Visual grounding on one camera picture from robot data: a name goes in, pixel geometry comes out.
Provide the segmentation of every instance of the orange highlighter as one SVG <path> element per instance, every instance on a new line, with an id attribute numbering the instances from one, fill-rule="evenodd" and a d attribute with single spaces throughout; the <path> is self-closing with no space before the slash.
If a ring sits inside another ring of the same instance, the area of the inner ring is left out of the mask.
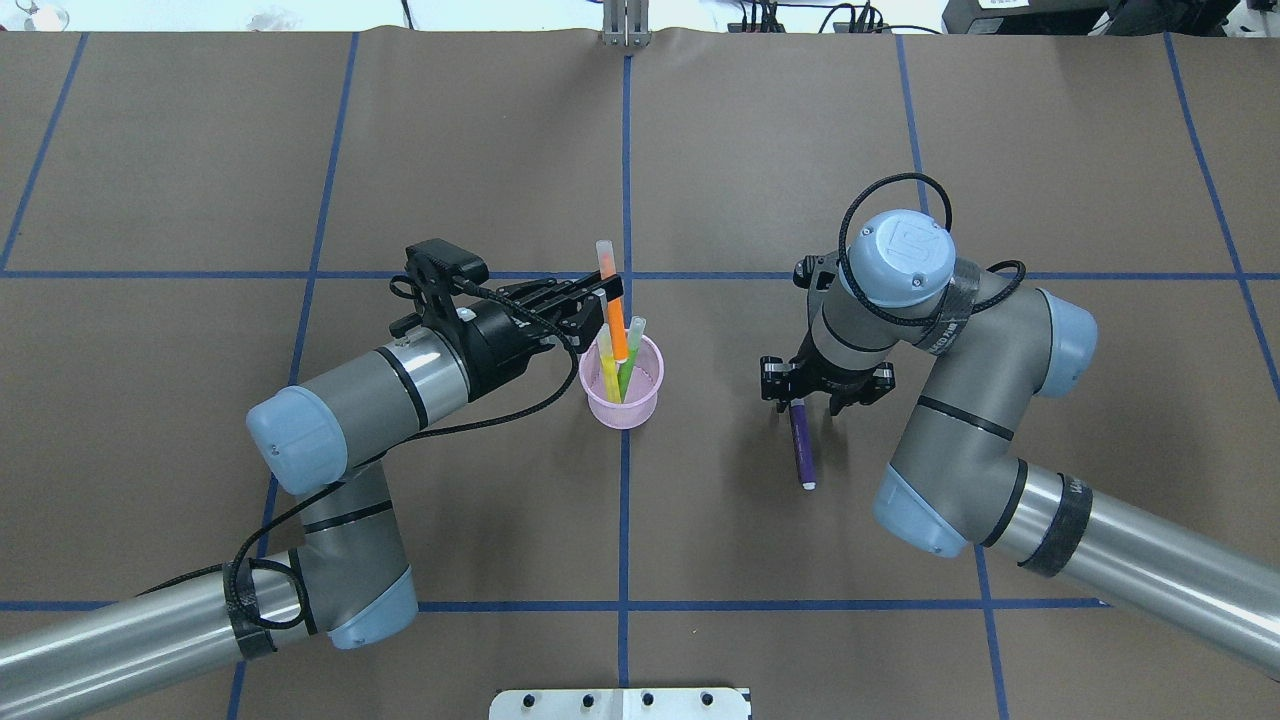
<path id="1" fill-rule="evenodd" d="M 595 243 L 595 259 L 600 261 L 600 279 L 618 274 L 617 263 L 613 260 L 613 242 L 602 240 Z M 609 340 L 613 341 L 613 357 L 618 363 L 627 360 L 627 323 L 622 318 L 622 299 L 616 297 L 609 301 L 608 311 L 604 314 L 609 322 Z"/>

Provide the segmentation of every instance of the black tape band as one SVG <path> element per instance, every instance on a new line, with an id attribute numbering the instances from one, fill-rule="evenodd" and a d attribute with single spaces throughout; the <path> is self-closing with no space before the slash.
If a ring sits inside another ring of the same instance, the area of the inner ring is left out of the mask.
<path id="1" fill-rule="evenodd" d="M 942 300 L 938 301 L 938 310 L 933 315 L 933 324 L 924 331 L 920 340 L 915 341 L 916 347 L 931 355 L 942 355 L 951 347 L 969 323 L 980 279 L 982 269 L 978 265 L 964 258 L 956 258 L 951 279 L 942 291 Z"/>
<path id="2" fill-rule="evenodd" d="M 239 575 L 230 577 L 232 564 L 223 565 L 223 598 L 227 603 L 227 618 L 232 623 L 236 633 L 236 644 L 241 648 L 244 660 L 253 660 L 264 655 L 275 652 L 275 643 L 271 642 L 271 633 L 266 628 L 250 623 L 250 612 L 257 615 L 257 593 L 253 592 L 253 575 L 248 562 L 241 564 Z M 239 593 L 241 603 L 232 601 L 232 594 L 227 591 L 228 584 L 236 583 L 236 592 Z"/>
<path id="3" fill-rule="evenodd" d="M 1061 473 L 1057 477 L 1062 478 L 1062 500 L 1057 503 L 1057 512 L 1036 552 L 1018 564 L 1019 568 L 1046 578 L 1052 578 L 1066 568 L 1089 527 L 1089 512 L 1093 511 L 1093 489 L 1089 486 Z"/>
<path id="4" fill-rule="evenodd" d="M 941 400 L 933 400 L 932 397 L 925 397 L 923 395 L 920 396 L 919 400 L 915 401 L 915 404 L 916 405 L 922 405 L 924 407 L 928 407 L 929 410 L 934 410 L 937 413 L 942 413 L 943 415 L 946 415 L 948 418 L 954 418 L 956 420 L 960 420 L 961 423 L 969 423 L 970 425 L 978 428 L 979 430 L 987 430 L 988 433 L 991 433 L 991 434 L 993 434 L 996 437 L 1002 437 L 1002 438 L 1005 438 L 1007 441 L 1012 441 L 1014 439 L 1014 430 L 1010 430 L 1009 428 L 1006 428 L 1004 425 L 998 425 L 996 423 L 992 423 L 991 420 L 988 420 L 986 418 L 979 418 L 978 415 L 974 415 L 973 413 L 969 413 L 968 410 L 961 410 L 961 409 L 956 407 L 955 405 L 947 405 L 946 402 L 942 402 Z"/>
<path id="5" fill-rule="evenodd" d="M 893 347 L 892 345 L 888 345 L 888 346 L 884 346 L 884 347 L 863 347 L 860 345 L 854 345 L 854 343 L 849 342 L 847 340 L 840 337 L 840 333 L 836 332 L 836 328 L 831 327 L 831 323 L 827 322 L 827 313 L 826 311 L 819 313 L 818 316 L 822 318 L 822 324 L 823 324 L 823 327 L 827 328 L 827 334 L 829 334 L 832 338 L 836 340 L 836 342 L 838 342 L 840 345 L 844 345 L 849 350 L 854 350 L 854 351 L 858 351 L 858 352 L 884 352 L 886 350 Z"/>

